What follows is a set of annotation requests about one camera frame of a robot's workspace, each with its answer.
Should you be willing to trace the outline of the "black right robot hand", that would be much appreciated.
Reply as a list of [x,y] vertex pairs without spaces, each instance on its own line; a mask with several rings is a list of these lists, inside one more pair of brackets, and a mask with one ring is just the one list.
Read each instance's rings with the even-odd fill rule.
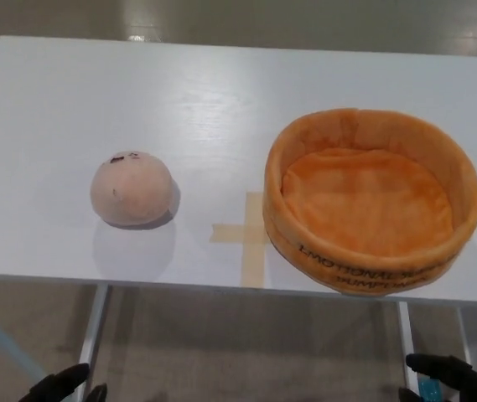
[[477,401],[477,371],[455,356],[409,353],[406,366],[459,392],[459,401]]

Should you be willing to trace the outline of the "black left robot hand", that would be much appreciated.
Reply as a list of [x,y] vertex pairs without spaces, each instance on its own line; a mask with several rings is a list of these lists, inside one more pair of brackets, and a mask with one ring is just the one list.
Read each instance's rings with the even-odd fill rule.
[[57,374],[50,374],[29,389],[19,402],[60,402],[66,401],[91,373],[88,363],[78,363]]

